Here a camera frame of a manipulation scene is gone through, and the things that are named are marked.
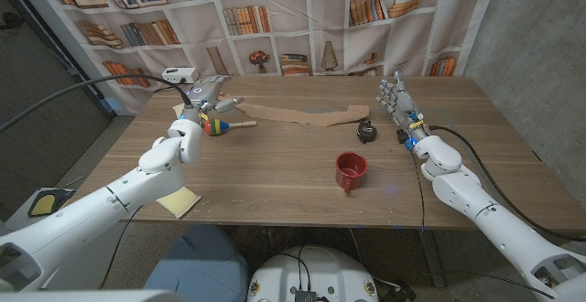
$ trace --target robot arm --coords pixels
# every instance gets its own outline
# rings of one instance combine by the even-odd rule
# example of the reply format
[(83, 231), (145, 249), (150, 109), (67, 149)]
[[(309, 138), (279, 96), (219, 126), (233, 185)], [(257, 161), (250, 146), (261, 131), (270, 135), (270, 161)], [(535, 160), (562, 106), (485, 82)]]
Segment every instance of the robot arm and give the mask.
[[(419, 159), (427, 159), (421, 172), (432, 182), (435, 195), (473, 221), (530, 286), (557, 301), (582, 301), (586, 293), (586, 257), (548, 242), (494, 200), (478, 177), (461, 163), (460, 153), (429, 133), (398, 72), (395, 80), (395, 85), (383, 80), (383, 97), (377, 101), (401, 128), (397, 131), (399, 141)], [(550, 300), (537, 292), (534, 295), (539, 301)]]
[(211, 98), (209, 102), (200, 98), (184, 109), (168, 129), (169, 138), (157, 139), (140, 157), (138, 167), (46, 219), (0, 237), (0, 292), (43, 287), (68, 256), (140, 206), (185, 185), (180, 164), (194, 166), (201, 158), (200, 114), (227, 111), (240, 101), (215, 103), (221, 84), (207, 82), (198, 88)]

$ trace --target red mug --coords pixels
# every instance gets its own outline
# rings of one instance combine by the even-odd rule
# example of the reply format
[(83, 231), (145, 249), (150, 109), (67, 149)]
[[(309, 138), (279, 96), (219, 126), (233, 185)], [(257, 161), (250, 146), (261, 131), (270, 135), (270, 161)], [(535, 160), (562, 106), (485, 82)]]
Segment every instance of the red mug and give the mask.
[(364, 173), (368, 169), (368, 163), (363, 156), (349, 151), (336, 158), (336, 183), (346, 193), (360, 186)]

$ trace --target table leg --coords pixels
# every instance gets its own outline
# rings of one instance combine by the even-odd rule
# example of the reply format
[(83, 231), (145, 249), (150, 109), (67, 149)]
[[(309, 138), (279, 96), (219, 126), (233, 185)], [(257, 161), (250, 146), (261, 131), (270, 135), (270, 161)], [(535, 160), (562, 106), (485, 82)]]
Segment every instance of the table leg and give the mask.
[[(441, 270), (440, 255), (438, 253), (438, 246), (436, 245), (436, 240), (433, 235), (433, 231), (424, 230), (421, 234), (421, 245), (423, 247), (423, 254), (425, 255), (425, 266), (428, 268), (427, 270), (431, 274), (442, 273), (443, 271)], [(431, 283), (437, 288), (445, 287), (446, 277), (443, 274), (432, 275)]]

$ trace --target colorful toy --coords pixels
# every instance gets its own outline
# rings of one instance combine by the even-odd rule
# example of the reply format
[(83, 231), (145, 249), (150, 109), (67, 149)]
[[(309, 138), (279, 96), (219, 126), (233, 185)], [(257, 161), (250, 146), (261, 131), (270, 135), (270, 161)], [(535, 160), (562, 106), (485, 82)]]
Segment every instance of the colorful toy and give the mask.
[(209, 135), (219, 135), (228, 130), (228, 128), (236, 128), (236, 127), (251, 127), (256, 125), (255, 121), (252, 122), (245, 122), (245, 123), (236, 123), (236, 124), (228, 124), (218, 119), (208, 119), (205, 121), (203, 126), (203, 131)]

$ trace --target bookshelf backdrop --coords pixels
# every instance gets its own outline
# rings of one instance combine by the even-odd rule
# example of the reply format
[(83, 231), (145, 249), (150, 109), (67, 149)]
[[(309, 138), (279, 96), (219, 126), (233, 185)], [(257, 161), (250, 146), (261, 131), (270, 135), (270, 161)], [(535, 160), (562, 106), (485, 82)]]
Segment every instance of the bookshelf backdrop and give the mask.
[[(48, 2), (103, 76), (182, 66), (203, 76), (458, 76), (489, 0)], [(266, 73), (249, 61), (257, 50), (270, 56)], [(160, 87), (109, 83), (135, 113)]]

